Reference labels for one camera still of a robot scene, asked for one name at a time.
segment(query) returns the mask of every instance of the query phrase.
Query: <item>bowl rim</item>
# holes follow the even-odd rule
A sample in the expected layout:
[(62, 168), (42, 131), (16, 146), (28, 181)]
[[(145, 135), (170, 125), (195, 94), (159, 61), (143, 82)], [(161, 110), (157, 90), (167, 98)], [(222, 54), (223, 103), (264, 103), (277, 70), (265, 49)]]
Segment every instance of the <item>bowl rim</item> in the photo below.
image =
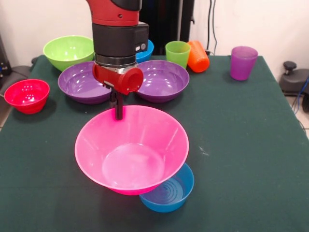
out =
[(85, 61), (85, 62), (82, 62), (82, 63), (74, 64), (74, 65), (72, 65), (72, 66), (67, 67), (65, 70), (63, 70), (63, 72), (59, 75), (58, 81), (57, 81), (57, 82), (58, 82), (58, 87), (59, 87), (59, 89), (60, 89), (63, 93), (65, 93), (66, 95), (68, 95), (68, 96), (70, 96), (70, 97), (73, 97), (73, 98), (75, 98), (75, 99), (101, 98), (101, 97), (106, 96), (107, 94), (110, 94), (110, 93), (111, 93), (111, 90), (109, 90), (107, 93), (103, 93), (103, 94), (96, 95), (96, 96), (91, 96), (91, 97), (78, 97), (78, 96), (74, 96), (74, 95), (71, 95), (71, 94), (67, 93), (67, 92), (61, 87), (59, 81), (60, 81), (60, 79), (64, 76), (64, 72), (65, 72), (65, 71), (67, 71), (67, 70), (69, 70), (70, 68), (73, 68), (73, 67), (75, 67), (75, 66), (77, 66), (77, 65), (87, 64), (87, 63), (94, 63), (94, 61), (91, 60), (91, 61)]
[(140, 195), (140, 198), (141, 198), (143, 201), (146, 201), (146, 202), (148, 202), (148, 203), (150, 203), (150, 204), (153, 204), (153, 205), (156, 205), (156, 206), (171, 206), (171, 205), (175, 205), (175, 204), (178, 204), (178, 203), (180, 203), (180, 202), (183, 202), (183, 201), (184, 201), (185, 199), (187, 199), (188, 196), (191, 194), (191, 192), (192, 192), (192, 190), (193, 190), (193, 188), (194, 188), (194, 183), (195, 183), (194, 174), (193, 174), (193, 171), (192, 171), (192, 169), (190, 168), (190, 166), (185, 162), (181, 168), (183, 168), (183, 167), (186, 167), (186, 168), (187, 168), (187, 170), (189, 171), (190, 176), (191, 176), (191, 178), (192, 178), (193, 181), (192, 181), (192, 186), (191, 186), (191, 188), (190, 188), (190, 191), (189, 191), (185, 196), (183, 196), (180, 200), (178, 200), (177, 202), (174, 202), (173, 204), (158, 204), (158, 203), (155, 203), (155, 202), (152, 202), (152, 201), (146, 199), (146, 198), (144, 197), (144, 195), (146, 195), (147, 193), (141, 194), (141, 195)]
[(183, 66), (181, 66), (181, 65), (179, 65), (179, 64), (176, 64), (176, 63), (174, 63), (174, 62), (168, 61), (168, 60), (163, 60), (163, 59), (148, 60), (148, 61), (144, 61), (144, 62), (140, 63), (139, 65), (144, 64), (144, 63), (148, 63), (148, 62), (157, 62), (157, 61), (162, 61), (162, 62), (165, 62), (165, 63), (170, 63), (170, 64), (172, 64), (172, 65), (175, 65), (175, 66), (179, 67), (180, 69), (185, 70), (186, 76), (188, 77), (186, 83), (184, 84), (184, 86), (183, 86), (180, 90), (178, 90), (177, 92), (168, 94), (168, 95), (152, 95), (152, 94), (142, 93), (142, 92), (140, 92), (140, 89), (137, 91), (137, 93), (138, 93), (138, 94), (141, 94), (141, 95), (144, 95), (144, 96), (147, 96), (147, 97), (165, 98), (165, 97), (174, 96), (174, 95), (179, 94), (179, 93), (181, 93), (182, 91), (184, 91), (184, 89), (187, 88), (187, 86), (188, 86), (188, 84), (189, 84), (189, 82), (190, 82), (190, 74), (189, 74), (189, 72), (187, 71), (187, 69), (185, 69)]
[(98, 118), (100, 115), (102, 114), (111, 114), (113, 112), (113, 109), (109, 109), (109, 110), (106, 110), (106, 111), (103, 111), (101, 112), (100, 114), (94, 116), (92, 119), (90, 119), (83, 127), (82, 129), (80, 130), (80, 132), (78, 133), (77, 135), (77, 138), (75, 140), (75, 145), (74, 145), (74, 155), (75, 155), (75, 159), (76, 159), (76, 162), (79, 166), (79, 168), (82, 170), (82, 172), (89, 178), (91, 179), (92, 181), (96, 182), (97, 184), (99, 185), (102, 185), (102, 186), (105, 186), (109, 189), (115, 189), (117, 191), (127, 191), (127, 192), (130, 192), (130, 191), (140, 191), (140, 190), (144, 190), (144, 189), (149, 189), (151, 187), (155, 187), (155, 186), (158, 186), (160, 184), (162, 184), (164, 181), (170, 179), (172, 176), (174, 176), (183, 166), (183, 164), (185, 163), (188, 155), (189, 155), (189, 137), (188, 137), (188, 134), (186, 133), (185, 129), (183, 128), (183, 126), (181, 125), (181, 123), (175, 119), (172, 115), (162, 111), (162, 110), (159, 110), (159, 109), (156, 109), (156, 108), (153, 108), (153, 107), (150, 107), (150, 106), (144, 106), (144, 105), (126, 105), (124, 106), (124, 108), (135, 108), (135, 107), (139, 107), (139, 108), (144, 108), (144, 109), (148, 109), (150, 108), (151, 110), (155, 110), (155, 111), (160, 111), (161, 113), (165, 114), (166, 116), (170, 117), (171, 120), (174, 120), (176, 122), (176, 124), (179, 126), (179, 129), (183, 132), (183, 134), (185, 135), (185, 140), (186, 140), (186, 155), (184, 156), (183, 160), (181, 161), (181, 164), (178, 168), (176, 168), (176, 170), (171, 174), (169, 175), (168, 177), (164, 178), (163, 180), (160, 180), (160, 181), (157, 181), (156, 183), (153, 183), (151, 185), (147, 185), (147, 186), (144, 186), (142, 188), (139, 188), (139, 189), (131, 189), (131, 188), (117, 188), (117, 187), (113, 187), (113, 186), (110, 186), (110, 185), (107, 185), (107, 184), (103, 184), (101, 183), (100, 181), (96, 180), (95, 178), (93, 178), (91, 175), (89, 175), (85, 170), (84, 168), (80, 165), (80, 161), (78, 159), (78, 156), (77, 156), (77, 143), (79, 140), (81, 140), (82, 138), (82, 134), (83, 134), (83, 131), (85, 130), (86, 126), (88, 124), (91, 124), (92, 121), (94, 121), (96, 118)]
[(44, 48), (43, 48), (43, 53), (44, 53), (44, 55), (45, 55), (48, 59), (51, 59), (51, 60), (54, 60), (54, 61), (58, 61), (58, 62), (72, 62), (72, 61), (79, 61), (79, 60), (81, 60), (81, 59), (84, 59), (84, 58), (86, 58), (86, 57), (88, 57), (88, 56), (94, 54), (95, 51), (94, 51), (94, 49), (93, 49), (93, 51), (91, 51), (91, 53), (89, 53), (89, 54), (83, 56), (82, 58), (79, 58), (79, 59), (70, 59), (70, 60), (59, 60), (59, 59), (54, 59), (54, 58), (51, 58), (49, 55), (46, 54), (45, 49), (46, 49), (46, 47), (47, 47), (49, 44), (51, 44), (52, 42), (54, 42), (54, 41), (56, 41), (56, 40), (58, 40), (58, 39), (68, 38), (68, 37), (81, 37), (81, 38), (86, 38), (86, 39), (88, 39), (88, 40), (90, 40), (90, 41), (93, 42), (93, 39), (91, 39), (91, 38), (88, 37), (88, 36), (83, 36), (83, 35), (64, 35), (64, 36), (59, 36), (59, 37), (57, 37), (57, 38), (54, 38), (54, 39), (50, 40), (47, 44), (45, 44), (45, 46), (44, 46)]
[[(11, 88), (14, 88), (14, 86), (16, 86), (17, 84), (20, 84), (20, 83), (23, 83), (23, 82), (27, 82), (27, 81), (38, 81), (40, 83), (43, 83), (47, 86), (48, 88), (48, 91), (47, 93), (44, 95), (44, 97), (42, 97), (41, 99), (39, 99), (38, 101), (35, 101), (35, 102), (29, 102), (29, 103), (25, 103), (25, 104), (15, 104), (15, 103), (11, 103), (7, 100), (7, 91)], [(43, 80), (40, 80), (40, 79), (26, 79), (26, 80), (22, 80), (22, 81), (18, 81), (14, 84), (12, 84), (10, 87), (8, 87), (5, 92), (4, 92), (4, 99), (5, 101), (10, 104), (11, 106), (14, 106), (14, 107), (20, 107), (20, 106), (27, 106), (27, 105), (32, 105), (32, 104), (35, 104), (35, 103), (38, 103), (39, 101), (45, 99), (48, 95), (49, 95), (49, 92), (50, 92), (50, 86), (49, 84), (46, 82), (46, 81), (43, 81)]]

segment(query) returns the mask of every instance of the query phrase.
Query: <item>plastic bowl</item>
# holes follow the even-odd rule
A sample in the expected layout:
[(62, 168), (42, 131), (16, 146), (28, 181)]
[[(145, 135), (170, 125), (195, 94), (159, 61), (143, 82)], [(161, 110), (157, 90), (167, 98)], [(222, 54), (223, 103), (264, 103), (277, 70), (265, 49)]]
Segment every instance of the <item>plastic bowl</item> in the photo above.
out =
[(182, 66), (166, 60), (150, 60), (139, 64), (144, 81), (137, 94), (154, 103), (176, 98), (189, 84), (189, 73)]
[(145, 62), (145, 61), (148, 61), (154, 51), (154, 44), (153, 42), (151, 42), (150, 40), (148, 40), (148, 48), (147, 48), (147, 51), (144, 51), (144, 52), (139, 52), (136, 54), (136, 61), (137, 63), (142, 63), (142, 62)]
[(145, 206), (159, 213), (168, 213), (180, 208), (194, 186), (194, 175), (188, 164), (170, 179), (151, 192), (140, 195)]
[(75, 64), (61, 73), (58, 86), (73, 100), (84, 104), (99, 104), (110, 97), (110, 89), (102, 86), (92, 74), (94, 61)]
[(91, 180), (124, 195), (147, 193), (171, 178), (184, 164), (188, 136), (169, 114), (147, 106), (123, 107), (95, 116), (75, 143), (76, 161)]
[(4, 99), (16, 110), (27, 114), (35, 114), (45, 106), (49, 85), (42, 80), (28, 79), (16, 82), (4, 93)]
[(43, 52), (52, 65), (64, 71), (74, 64), (93, 59), (93, 40), (79, 35), (63, 36), (48, 42)]

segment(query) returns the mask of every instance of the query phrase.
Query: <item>plastic cup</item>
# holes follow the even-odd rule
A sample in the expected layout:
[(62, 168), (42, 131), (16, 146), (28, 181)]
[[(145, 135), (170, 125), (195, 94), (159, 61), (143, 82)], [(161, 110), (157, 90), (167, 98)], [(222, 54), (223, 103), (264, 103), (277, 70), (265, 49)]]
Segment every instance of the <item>plastic cup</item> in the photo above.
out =
[(191, 51), (189, 56), (188, 65), (197, 73), (205, 71), (209, 67), (209, 59), (203, 48), (203, 45), (198, 40), (189, 41), (191, 45)]
[(258, 52), (247, 46), (238, 46), (232, 49), (230, 75), (237, 81), (249, 78), (257, 59)]
[(165, 45), (167, 61), (187, 67), (191, 46), (183, 41), (172, 41)]

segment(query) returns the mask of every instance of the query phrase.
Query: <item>red bowl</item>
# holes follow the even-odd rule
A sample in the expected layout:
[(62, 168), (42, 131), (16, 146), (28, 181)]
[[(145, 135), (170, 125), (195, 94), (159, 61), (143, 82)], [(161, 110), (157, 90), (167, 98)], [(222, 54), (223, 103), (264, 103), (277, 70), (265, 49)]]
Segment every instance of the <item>red bowl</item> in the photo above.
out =
[(4, 93), (4, 99), (16, 110), (35, 114), (46, 104), (50, 87), (42, 80), (28, 79), (11, 85)]

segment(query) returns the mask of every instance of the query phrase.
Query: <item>green tablecloth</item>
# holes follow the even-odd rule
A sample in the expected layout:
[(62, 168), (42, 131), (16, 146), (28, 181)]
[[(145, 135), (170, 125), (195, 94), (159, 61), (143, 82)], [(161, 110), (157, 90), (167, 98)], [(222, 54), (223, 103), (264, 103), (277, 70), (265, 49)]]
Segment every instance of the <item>green tablecloth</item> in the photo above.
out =
[(309, 142), (264, 59), (247, 82), (229, 77), (229, 57), (210, 59), (169, 103), (125, 98), (170, 113), (189, 136), (195, 188), (181, 209), (160, 214), (80, 171), (76, 136), (108, 102), (72, 101), (57, 86), (60, 72), (39, 57), (31, 78), (50, 84), (47, 105), (30, 116), (14, 109), (0, 133), (1, 231), (309, 231)]

